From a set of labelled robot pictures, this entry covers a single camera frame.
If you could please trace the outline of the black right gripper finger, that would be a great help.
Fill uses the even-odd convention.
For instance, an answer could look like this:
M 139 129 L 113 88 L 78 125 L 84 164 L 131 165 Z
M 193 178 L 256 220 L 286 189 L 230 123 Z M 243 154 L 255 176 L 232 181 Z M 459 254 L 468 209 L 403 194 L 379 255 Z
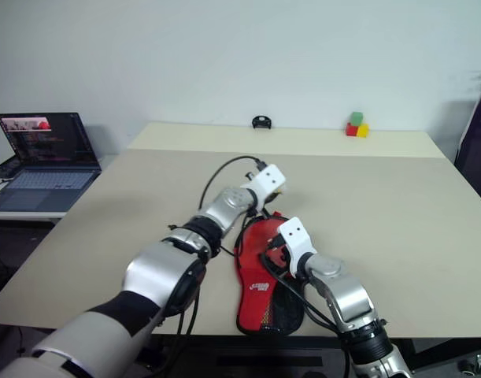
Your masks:
M 278 266 L 269 256 L 267 252 L 260 255 L 261 264 L 265 270 L 275 279 L 283 279 L 285 277 L 285 267 Z

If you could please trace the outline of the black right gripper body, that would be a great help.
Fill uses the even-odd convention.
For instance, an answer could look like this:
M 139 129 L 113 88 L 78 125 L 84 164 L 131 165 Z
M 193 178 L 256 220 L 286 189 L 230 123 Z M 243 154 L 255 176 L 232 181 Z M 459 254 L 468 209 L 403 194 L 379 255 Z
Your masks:
M 285 276 L 290 276 L 290 254 L 280 234 L 267 240 L 266 252 L 278 266 L 285 267 Z

